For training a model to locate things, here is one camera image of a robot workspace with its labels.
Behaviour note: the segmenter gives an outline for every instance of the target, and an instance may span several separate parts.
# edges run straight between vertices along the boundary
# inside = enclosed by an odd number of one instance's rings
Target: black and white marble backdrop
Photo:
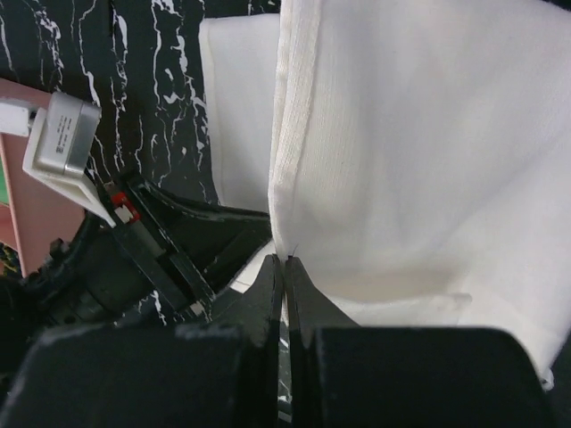
[[[278,0],[0,0],[0,78],[99,105],[89,169],[103,181],[138,169],[217,203],[199,24],[278,9]]]

